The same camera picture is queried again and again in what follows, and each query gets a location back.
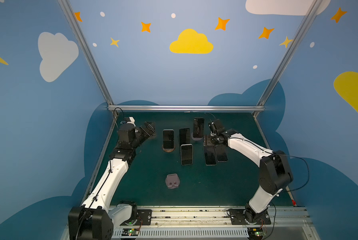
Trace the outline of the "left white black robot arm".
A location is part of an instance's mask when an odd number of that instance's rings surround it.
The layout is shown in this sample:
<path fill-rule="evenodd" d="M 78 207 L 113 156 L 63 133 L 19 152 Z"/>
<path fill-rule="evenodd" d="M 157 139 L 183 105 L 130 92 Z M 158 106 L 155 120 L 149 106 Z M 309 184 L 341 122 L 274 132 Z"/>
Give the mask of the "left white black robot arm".
<path fill-rule="evenodd" d="M 136 127 L 132 117 L 118 130 L 118 141 L 110 154 L 107 168 L 92 193 L 68 215 L 71 240 L 110 240 L 114 229 L 121 224 L 134 225 L 138 208 L 133 201 L 122 201 L 110 210 L 112 198 L 123 176 L 136 157 L 136 150 L 156 132 L 154 122 Z"/>

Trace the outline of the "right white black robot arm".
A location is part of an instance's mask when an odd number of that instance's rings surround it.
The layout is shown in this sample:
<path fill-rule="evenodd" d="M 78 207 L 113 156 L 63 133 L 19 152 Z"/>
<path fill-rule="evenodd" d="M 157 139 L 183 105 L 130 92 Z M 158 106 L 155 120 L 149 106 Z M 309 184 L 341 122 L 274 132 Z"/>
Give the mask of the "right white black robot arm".
<path fill-rule="evenodd" d="M 244 219 L 254 225 L 264 219 L 274 197 L 284 190 L 293 180 L 293 174 L 286 154 L 262 147 L 234 129 L 227 130 L 216 119 L 209 123 L 210 134 L 205 136 L 204 150 L 210 150 L 217 159 L 216 147 L 229 147 L 257 165 L 259 168 L 259 187 L 245 206 Z"/>

